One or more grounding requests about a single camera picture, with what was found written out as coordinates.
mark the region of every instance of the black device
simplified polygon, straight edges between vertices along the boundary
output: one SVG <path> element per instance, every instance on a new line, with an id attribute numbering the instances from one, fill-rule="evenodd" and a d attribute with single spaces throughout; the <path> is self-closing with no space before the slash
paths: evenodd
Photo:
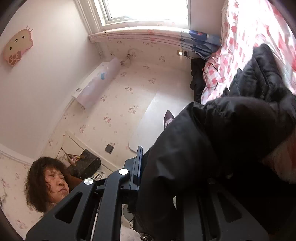
<path id="1" fill-rule="evenodd" d="M 85 179 L 50 210 L 26 241 L 120 240 L 122 204 L 134 200 L 141 181 L 142 147 L 106 179 Z M 177 197 L 184 241 L 268 241 L 264 228 L 214 179 Z M 143 240 L 153 240 L 142 234 Z"/>

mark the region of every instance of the white round object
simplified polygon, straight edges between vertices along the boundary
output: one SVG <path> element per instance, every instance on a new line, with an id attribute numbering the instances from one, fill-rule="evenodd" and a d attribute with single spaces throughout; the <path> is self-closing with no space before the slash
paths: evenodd
<path id="1" fill-rule="evenodd" d="M 125 168 L 122 168 L 122 169 L 119 170 L 119 174 L 126 175 L 126 174 L 128 174 L 128 170 L 125 169 Z"/>
<path id="2" fill-rule="evenodd" d="M 94 180 L 92 178 L 87 178 L 84 180 L 84 184 L 86 185 L 91 185 L 94 182 Z"/>

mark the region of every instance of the red and white checkered bedding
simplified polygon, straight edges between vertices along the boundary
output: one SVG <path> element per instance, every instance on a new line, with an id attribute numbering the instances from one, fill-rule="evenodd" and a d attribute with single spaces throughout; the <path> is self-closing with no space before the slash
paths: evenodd
<path id="1" fill-rule="evenodd" d="M 222 47 L 204 67 L 202 104 L 229 87 L 238 68 L 252 58 L 253 46 L 267 44 L 274 53 L 285 85 L 296 94 L 296 40 L 268 0 L 226 0 L 222 9 Z"/>

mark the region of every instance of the window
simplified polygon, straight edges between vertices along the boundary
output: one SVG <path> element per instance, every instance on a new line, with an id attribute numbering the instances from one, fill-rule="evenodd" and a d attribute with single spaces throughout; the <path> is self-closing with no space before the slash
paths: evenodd
<path id="1" fill-rule="evenodd" d="M 190 0 L 92 0 L 102 30 L 132 26 L 189 28 Z"/>

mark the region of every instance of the window frame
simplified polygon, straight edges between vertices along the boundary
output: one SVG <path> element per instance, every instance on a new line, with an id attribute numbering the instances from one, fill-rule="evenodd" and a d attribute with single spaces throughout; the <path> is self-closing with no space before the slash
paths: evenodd
<path id="1" fill-rule="evenodd" d="M 190 12 L 191 12 L 191 0 L 187 0 L 188 8 L 188 21 L 187 23 L 173 23 L 170 20 L 160 19 L 132 19 L 129 17 L 117 17 L 111 18 L 108 11 L 107 3 L 105 0 L 87 0 L 89 7 L 92 8 L 92 17 L 95 24 L 99 27 L 99 31 L 105 31 L 116 28 L 124 27 L 137 27 L 137 26 L 167 26 L 190 29 Z"/>

